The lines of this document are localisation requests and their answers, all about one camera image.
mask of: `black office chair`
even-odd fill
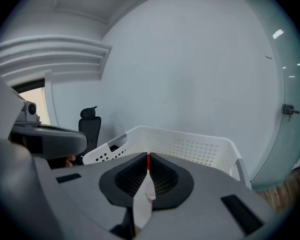
[[[98,137],[101,127],[101,117],[96,116],[97,106],[85,108],[81,111],[79,120],[79,132],[83,132],[87,139],[87,147],[85,151],[76,157],[78,165],[83,165],[83,156],[94,150],[98,144]]]

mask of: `plastic basket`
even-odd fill
[[[120,146],[111,151],[113,145]],[[236,145],[227,138],[137,126],[83,157],[85,165],[102,163],[135,153],[154,152],[219,169],[231,177],[236,166],[240,181],[251,188]]]

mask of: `chair headrest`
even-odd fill
[[[80,117],[82,119],[92,119],[92,118],[94,118],[96,116],[96,111],[95,111],[96,108],[97,108],[97,106],[88,107],[88,108],[83,109],[80,113]]]

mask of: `white wall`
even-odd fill
[[[245,0],[138,6],[102,40],[113,46],[102,76],[113,135],[146,125],[227,137],[258,172],[283,101],[270,38]]]
[[[98,77],[95,73],[54,73],[51,76],[51,88],[54,112],[60,127],[78,131],[81,110],[98,106],[95,114],[101,117],[100,146],[115,135],[112,134],[113,126],[109,125],[107,97]]]

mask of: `window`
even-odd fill
[[[46,94],[45,94],[45,80],[37,80],[29,83],[13,87],[13,89],[20,94],[22,98],[29,102],[36,104],[36,114],[40,117],[40,122],[43,125],[50,125]]]

